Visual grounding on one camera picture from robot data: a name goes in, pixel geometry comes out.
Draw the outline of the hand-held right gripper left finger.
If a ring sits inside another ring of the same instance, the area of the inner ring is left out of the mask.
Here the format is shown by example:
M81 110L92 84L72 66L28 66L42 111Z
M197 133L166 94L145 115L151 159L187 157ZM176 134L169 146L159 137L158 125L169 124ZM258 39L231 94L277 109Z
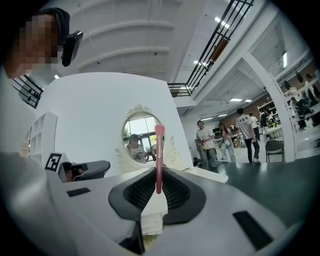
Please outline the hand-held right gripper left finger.
M114 186L108 194L108 202L117 215L124 220L133 221L130 236L119 245L125 249L143 254L145 247L141 228L141 213L156 189L156 169L154 167Z

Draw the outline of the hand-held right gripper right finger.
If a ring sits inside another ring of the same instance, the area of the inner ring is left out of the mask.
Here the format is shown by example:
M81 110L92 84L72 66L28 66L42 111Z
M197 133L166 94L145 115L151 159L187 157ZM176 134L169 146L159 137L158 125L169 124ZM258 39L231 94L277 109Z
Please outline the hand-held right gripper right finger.
M167 167L163 169L162 190L168 209L163 217L164 225L188 223L206 204L206 194L200 186Z

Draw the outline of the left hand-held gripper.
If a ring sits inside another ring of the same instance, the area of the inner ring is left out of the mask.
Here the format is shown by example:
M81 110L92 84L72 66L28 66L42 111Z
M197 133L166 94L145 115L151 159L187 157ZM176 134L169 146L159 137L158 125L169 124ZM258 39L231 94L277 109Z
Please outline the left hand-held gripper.
M44 169L58 175L63 183L73 180L101 179L110 169L111 164L106 160L72 164L63 152L51 152Z

